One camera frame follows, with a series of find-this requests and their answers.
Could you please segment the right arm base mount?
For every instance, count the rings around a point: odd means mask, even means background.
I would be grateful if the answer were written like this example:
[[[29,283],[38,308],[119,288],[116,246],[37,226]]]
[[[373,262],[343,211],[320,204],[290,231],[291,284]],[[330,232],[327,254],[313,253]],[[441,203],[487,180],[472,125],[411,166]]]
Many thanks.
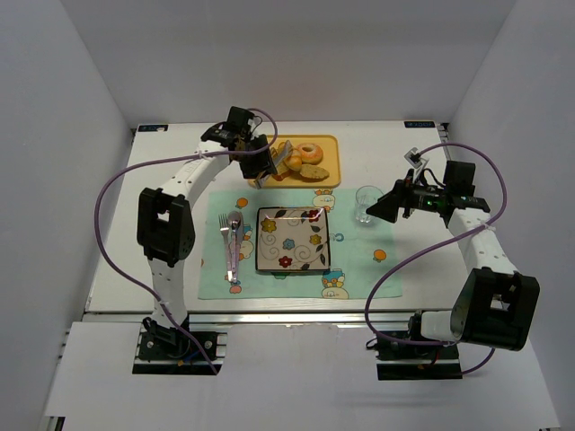
[[[438,381],[462,379],[459,351],[456,346],[416,346],[404,341],[427,341],[421,333],[421,314],[408,321],[406,330],[384,331],[391,341],[375,336],[366,349],[376,353],[377,379],[385,382]]]

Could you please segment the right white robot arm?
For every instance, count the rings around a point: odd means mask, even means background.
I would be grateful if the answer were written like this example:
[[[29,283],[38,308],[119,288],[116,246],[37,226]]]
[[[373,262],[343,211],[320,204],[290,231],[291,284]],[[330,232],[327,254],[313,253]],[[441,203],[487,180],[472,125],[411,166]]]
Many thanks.
[[[439,215],[468,271],[451,310],[416,313],[405,338],[378,333],[379,339],[414,347],[465,342],[511,351],[526,344],[540,286],[534,277],[521,274],[501,248],[487,202],[474,195],[474,173],[472,163],[449,161],[442,185],[435,187],[409,170],[367,209],[368,215],[389,223],[415,210]]]

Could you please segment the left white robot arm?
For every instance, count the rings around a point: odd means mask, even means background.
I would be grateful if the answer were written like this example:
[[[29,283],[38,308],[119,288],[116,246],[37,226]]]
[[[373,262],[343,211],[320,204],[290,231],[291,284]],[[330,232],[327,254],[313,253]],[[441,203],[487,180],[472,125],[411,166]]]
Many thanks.
[[[183,295],[184,261],[196,234],[192,208],[216,176],[238,163],[246,180],[277,172],[271,141],[256,132],[263,110],[231,107],[227,119],[208,128],[190,158],[162,186],[143,189],[138,197],[137,243],[152,272],[155,305],[152,321],[168,330],[187,321]]]

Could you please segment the metal tongs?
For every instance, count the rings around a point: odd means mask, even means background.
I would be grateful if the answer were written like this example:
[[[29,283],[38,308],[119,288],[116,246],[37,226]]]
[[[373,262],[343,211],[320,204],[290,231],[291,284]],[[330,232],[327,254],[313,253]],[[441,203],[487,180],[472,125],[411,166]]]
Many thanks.
[[[284,162],[286,158],[288,158],[291,155],[292,152],[293,152],[293,146],[292,142],[289,139],[286,140],[283,144],[280,144],[277,148],[275,148],[271,153],[274,165],[274,171],[259,174],[258,177],[252,181],[252,185],[256,189],[262,189],[265,182],[269,178],[277,176],[279,174],[280,165]]]

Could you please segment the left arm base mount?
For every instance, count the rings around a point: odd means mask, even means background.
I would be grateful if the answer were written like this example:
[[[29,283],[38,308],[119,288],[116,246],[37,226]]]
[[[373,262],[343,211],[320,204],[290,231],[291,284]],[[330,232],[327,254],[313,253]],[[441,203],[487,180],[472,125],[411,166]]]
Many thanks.
[[[227,334],[215,330],[192,330],[196,343],[175,328],[160,326],[150,317],[142,320],[132,365],[132,374],[207,375],[219,371],[226,354]]]

